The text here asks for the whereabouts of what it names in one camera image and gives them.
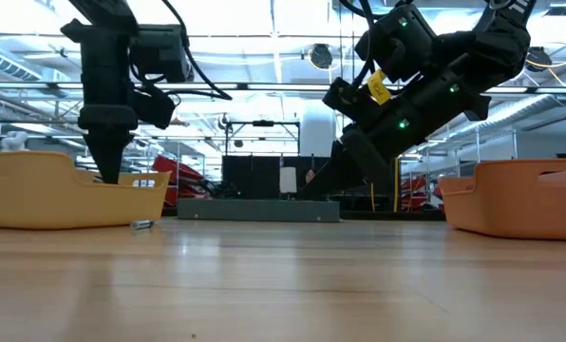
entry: wooden table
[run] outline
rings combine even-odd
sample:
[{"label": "wooden table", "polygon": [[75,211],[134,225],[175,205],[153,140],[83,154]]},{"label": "wooden table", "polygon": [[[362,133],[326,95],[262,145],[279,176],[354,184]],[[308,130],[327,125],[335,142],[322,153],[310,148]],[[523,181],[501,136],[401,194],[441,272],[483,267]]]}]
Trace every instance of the wooden table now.
[{"label": "wooden table", "polygon": [[566,341],[566,242],[424,222],[0,230],[0,341]]}]

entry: small object in bin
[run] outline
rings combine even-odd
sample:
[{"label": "small object in bin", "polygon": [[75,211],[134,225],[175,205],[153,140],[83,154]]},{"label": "small object in bin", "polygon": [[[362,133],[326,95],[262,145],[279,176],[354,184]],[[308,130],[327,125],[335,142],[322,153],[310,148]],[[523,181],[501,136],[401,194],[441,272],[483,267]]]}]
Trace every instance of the small object in bin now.
[{"label": "small object in bin", "polygon": [[154,221],[149,219],[131,222],[131,228],[133,228],[133,230],[150,229],[153,225]]}]

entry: orange plastic bin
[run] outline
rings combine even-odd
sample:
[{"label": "orange plastic bin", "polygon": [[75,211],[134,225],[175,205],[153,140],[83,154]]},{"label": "orange plastic bin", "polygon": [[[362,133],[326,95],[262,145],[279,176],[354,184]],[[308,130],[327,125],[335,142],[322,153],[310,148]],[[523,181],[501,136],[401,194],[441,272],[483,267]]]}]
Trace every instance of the orange plastic bin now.
[{"label": "orange plastic bin", "polygon": [[[160,219],[170,174],[121,174],[121,184],[93,182],[65,154],[0,153],[0,227],[68,229]],[[134,187],[154,180],[154,187]]]},{"label": "orange plastic bin", "polygon": [[471,178],[440,178],[455,228],[501,238],[566,240],[566,160],[487,161]]}]

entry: yellow label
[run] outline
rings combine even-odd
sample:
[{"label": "yellow label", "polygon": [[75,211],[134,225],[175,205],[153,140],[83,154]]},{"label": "yellow label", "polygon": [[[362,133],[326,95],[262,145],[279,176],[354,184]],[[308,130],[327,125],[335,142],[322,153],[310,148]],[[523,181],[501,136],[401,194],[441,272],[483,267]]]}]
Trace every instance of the yellow label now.
[{"label": "yellow label", "polygon": [[390,99],[390,92],[388,92],[388,89],[383,84],[385,76],[385,73],[381,69],[378,69],[378,71],[374,72],[368,79],[369,92],[371,96],[376,99],[378,105],[382,105]]}]

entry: gray platform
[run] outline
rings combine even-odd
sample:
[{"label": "gray platform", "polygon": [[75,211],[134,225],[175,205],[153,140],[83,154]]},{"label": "gray platform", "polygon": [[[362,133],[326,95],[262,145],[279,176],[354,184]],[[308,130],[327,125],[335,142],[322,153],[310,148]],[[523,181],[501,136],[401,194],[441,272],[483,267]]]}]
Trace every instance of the gray platform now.
[{"label": "gray platform", "polygon": [[266,199],[179,199],[179,219],[281,222],[339,222],[336,201]]}]

